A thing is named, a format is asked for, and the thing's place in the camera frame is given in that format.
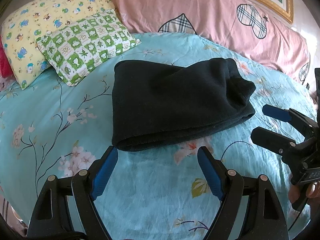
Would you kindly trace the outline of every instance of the pink comforter cover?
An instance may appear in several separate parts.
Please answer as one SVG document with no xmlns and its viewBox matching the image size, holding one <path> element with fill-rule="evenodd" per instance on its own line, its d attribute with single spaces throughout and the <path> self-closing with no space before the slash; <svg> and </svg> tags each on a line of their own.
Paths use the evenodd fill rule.
<svg viewBox="0 0 320 240">
<path fill-rule="evenodd" d="M 305 78 L 309 62 L 305 39 L 248 0 L 112 2 L 130 33 L 194 33 L 298 82 Z"/>
</svg>

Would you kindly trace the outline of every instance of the black fleece fabric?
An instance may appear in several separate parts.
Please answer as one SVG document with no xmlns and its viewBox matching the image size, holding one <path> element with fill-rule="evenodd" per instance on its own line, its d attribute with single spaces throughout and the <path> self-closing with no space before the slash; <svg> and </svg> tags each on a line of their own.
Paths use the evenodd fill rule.
<svg viewBox="0 0 320 240">
<path fill-rule="evenodd" d="M 121 61 L 112 91 L 112 144 L 134 152 L 228 129 L 255 114 L 249 102 L 254 91 L 233 59 L 189 67 Z"/>
</svg>

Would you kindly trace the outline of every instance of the plaid heart print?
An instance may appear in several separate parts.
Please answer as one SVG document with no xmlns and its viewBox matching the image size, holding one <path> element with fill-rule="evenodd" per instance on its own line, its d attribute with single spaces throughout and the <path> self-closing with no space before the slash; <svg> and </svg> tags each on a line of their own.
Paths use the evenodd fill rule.
<svg viewBox="0 0 320 240">
<path fill-rule="evenodd" d="M 258 39 L 264 39 L 267 35 L 267 26 L 257 9 L 250 4 L 240 4 L 237 8 L 238 20 L 246 26 L 251 26 L 254 35 Z"/>
<path fill-rule="evenodd" d="M 299 79 L 302 82 L 302 84 L 306 80 L 306 77 L 307 77 L 308 72 L 309 72 L 309 67 L 310 67 L 310 65 L 309 65 L 309 63 L 307 63 L 299 71 Z"/>
<path fill-rule="evenodd" d="M 159 33 L 190 33 L 197 34 L 192 24 L 183 13 L 178 17 L 167 21 L 158 30 Z"/>
</svg>

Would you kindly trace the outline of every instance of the rivet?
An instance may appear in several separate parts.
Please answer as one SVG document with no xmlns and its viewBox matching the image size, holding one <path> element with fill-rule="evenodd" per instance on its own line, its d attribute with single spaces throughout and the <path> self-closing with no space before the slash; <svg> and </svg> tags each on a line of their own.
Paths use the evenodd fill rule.
<svg viewBox="0 0 320 240">
<path fill-rule="evenodd" d="M 262 175 L 260 176 L 260 179 L 263 180 L 263 181 L 267 181 L 267 180 L 268 180 L 268 177 L 267 177 L 266 175 L 262 174 Z"/>
<path fill-rule="evenodd" d="M 236 171 L 234 171 L 234 170 L 228 170 L 228 174 L 229 174 L 230 176 L 235 176 L 237 173 L 236 173 Z"/>
<path fill-rule="evenodd" d="M 87 173 L 88 173 L 87 170 L 81 170 L 81 171 L 79 171 L 79 175 L 80 175 L 80 176 L 85 176 L 85 175 L 87 175 Z"/>
<path fill-rule="evenodd" d="M 55 179 L 56 179 L 56 176 L 54 176 L 54 175 L 50 175 L 48 177 L 48 181 L 54 181 Z"/>
</svg>

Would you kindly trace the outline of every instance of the bed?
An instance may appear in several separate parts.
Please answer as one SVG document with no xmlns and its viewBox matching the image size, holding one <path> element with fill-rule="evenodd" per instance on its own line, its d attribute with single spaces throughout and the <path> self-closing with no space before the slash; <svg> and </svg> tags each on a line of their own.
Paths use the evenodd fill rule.
<svg viewBox="0 0 320 240">
<path fill-rule="evenodd" d="M 68 87 L 48 68 L 24 90 L 14 82 L 0 92 L 0 186 L 15 211 L 29 222 L 49 175 L 73 176 L 111 145 L 117 62 L 136 59 L 187 67 L 222 57 L 234 59 L 241 76 L 254 82 L 250 102 L 256 114 L 205 138 L 135 153 L 119 151 L 106 190 L 94 202 L 96 208 L 113 239 L 202 239 L 220 206 L 196 160 L 197 149 L 206 146 L 242 176 L 266 174 L 290 226 L 297 215 L 287 198 L 290 170 L 279 155 L 254 145 L 250 134 L 261 126 L 302 142 L 290 125 L 264 116 L 262 107 L 294 108 L 315 119 L 307 89 L 278 70 L 194 33 L 140 33 L 135 38 L 141 44 L 102 63 L 76 87 Z M 239 234 L 245 207 L 244 198 L 230 239 Z M 306 207 L 290 236 L 308 221 Z"/>
</svg>

